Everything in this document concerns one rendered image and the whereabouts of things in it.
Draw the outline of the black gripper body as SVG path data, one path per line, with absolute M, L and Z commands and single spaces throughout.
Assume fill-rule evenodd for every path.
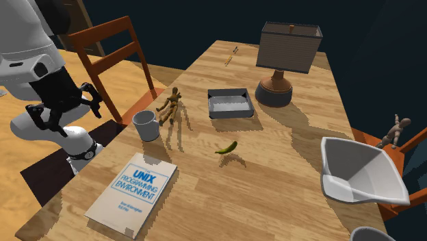
M 82 91 L 75 85 L 65 67 L 29 83 L 44 106 L 63 113 L 79 106 Z

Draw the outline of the red-brown wooden chair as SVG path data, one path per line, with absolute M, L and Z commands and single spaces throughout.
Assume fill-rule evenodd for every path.
M 102 57 L 100 60 L 95 62 L 90 61 L 86 51 L 83 49 L 84 47 L 109 38 L 125 30 L 130 33 L 132 39 L 131 43 L 109 55 L 106 55 L 105 57 Z M 126 127 L 129 125 L 129 123 L 132 122 L 132 118 L 136 112 L 139 112 L 140 110 L 148 107 L 164 91 L 162 88 L 156 88 L 153 85 L 153 80 L 148 69 L 148 64 L 145 60 L 143 51 L 138 41 L 138 37 L 135 34 L 129 16 L 117 18 L 101 25 L 78 31 L 76 33 L 70 34 L 68 38 L 73 43 L 77 55 L 79 56 L 93 84 L 95 85 L 95 88 L 102 96 L 108 110 L 111 112 L 115 121 L 122 126 Z M 99 75 L 134 53 L 138 54 L 142 64 L 149 91 L 140 97 L 139 100 L 137 100 L 123 115 L 121 115 L 105 90 L 105 87 L 99 79 Z

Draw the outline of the white mug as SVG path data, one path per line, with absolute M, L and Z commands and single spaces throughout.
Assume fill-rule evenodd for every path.
M 151 110 L 142 110 L 137 112 L 132 122 L 141 138 L 145 142 L 155 140 L 159 136 L 159 122 L 156 115 Z

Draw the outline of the brown wooden mannequin figure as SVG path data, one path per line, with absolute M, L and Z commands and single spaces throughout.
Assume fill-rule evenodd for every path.
M 170 124 L 173 124 L 174 122 L 174 118 L 176 116 L 177 110 L 178 110 L 178 102 L 179 99 L 181 98 L 181 93 L 178 92 L 178 88 L 177 87 L 173 87 L 172 88 L 172 94 L 166 99 L 165 103 L 160 107 L 160 108 L 156 108 L 157 112 L 160 112 L 161 110 L 163 110 L 167 105 L 170 106 L 170 109 L 168 110 L 167 114 L 160 119 L 159 121 L 159 125 L 162 126 L 167 120 L 170 121 Z

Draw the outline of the white book with blue print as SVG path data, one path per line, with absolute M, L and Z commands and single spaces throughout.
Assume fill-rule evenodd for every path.
M 85 216 L 135 239 L 177 166 L 136 153 Z

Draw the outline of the grey rectangular tray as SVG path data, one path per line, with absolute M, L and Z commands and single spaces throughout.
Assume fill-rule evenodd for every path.
M 209 117 L 250 118 L 254 107 L 246 88 L 208 89 Z

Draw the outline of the green banana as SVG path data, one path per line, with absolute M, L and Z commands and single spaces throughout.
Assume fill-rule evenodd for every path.
M 232 152 L 237 147 L 237 141 L 233 141 L 227 148 L 216 151 L 217 154 L 226 154 Z

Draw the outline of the light wooden table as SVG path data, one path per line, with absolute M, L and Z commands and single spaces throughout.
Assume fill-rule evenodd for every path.
M 214 42 L 174 81 L 183 107 L 173 126 L 152 142 L 126 127 L 16 237 L 130 241 L 85 213 L 136 153 L 177 166 L 138 241 L 348 241 L 357 227 L 384 229 L 376 204 L 346 205 L 322 194 L 322 137 L 352 137 L 330 71 L 291 74 L 297 95 L 287 107 L 255 104 L 251 118 L 210 119 L 208 89 L 254 92 L 270 74 L 256 58 L 250 45 Z M 232 152 L 216 153 L 233 141 Z

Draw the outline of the table lamp with grey shade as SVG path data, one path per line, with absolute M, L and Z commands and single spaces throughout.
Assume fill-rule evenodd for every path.
M 322 41 L 318 25 L 266 22 L 257 54 L 257 67 L 274 73 L 263 78 L 255 90 L 256 100 L 268 107 L 285 107 L 292 99 L 292 83 L 285 71 L 307 74 Z

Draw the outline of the white angular bowl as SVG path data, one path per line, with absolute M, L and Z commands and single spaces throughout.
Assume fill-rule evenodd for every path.
M 409 205 L 409 193 L 387 153 L 368 144 L 323 137 L 321 187 L 341 203 Z

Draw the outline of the grey mannequin figure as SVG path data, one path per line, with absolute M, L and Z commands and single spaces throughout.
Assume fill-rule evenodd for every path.
M 403 132 L 403 129 L 411 124 L 411 119 L 403 118 L 399 119 L 399 116 L 395 115 L 395 125 L 388 131 L 387 135 L 375 146 L 378 149 L 383 149 L 388 144 L 392 143 L 391 148 L 396 149 L 398 139 L 400 134 Z

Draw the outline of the grey round bowl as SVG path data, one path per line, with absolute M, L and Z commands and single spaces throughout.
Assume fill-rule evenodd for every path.
M 350 234 L 349 241 L 396 241 L 387 233 L 373 227 L 357 227 Z

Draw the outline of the orange wooden chair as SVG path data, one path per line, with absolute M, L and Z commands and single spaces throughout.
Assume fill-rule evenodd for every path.
M 352 133 L 354 139 L 358 142 L 362 142 L 368 145 L 376 145 L 380 140 L 376 137 L 373 137 L 367 133 L 359 131 L 355 128 L 352 128 Z M 414 149 L 419 143 L 427 139 L 427 127 L 419 132 L 416 136 L 411 138 L 408 142 L 404 143 L 401 147 L 392 149 L 390 146 L 385 147 L 383 150 L 390 156 L 393 160 L 400 176 L 402 176 L 404 170 L 404 156 L 405 153 Z M 418 190 L 417 192 L 409 195 L 410 205 L 390 205 L 377 203 L 380 214 L 384 221 L 389 220 L 402 212 L 404 210 L 416 207 L 422 203 L 427 202 L 427 188 Z

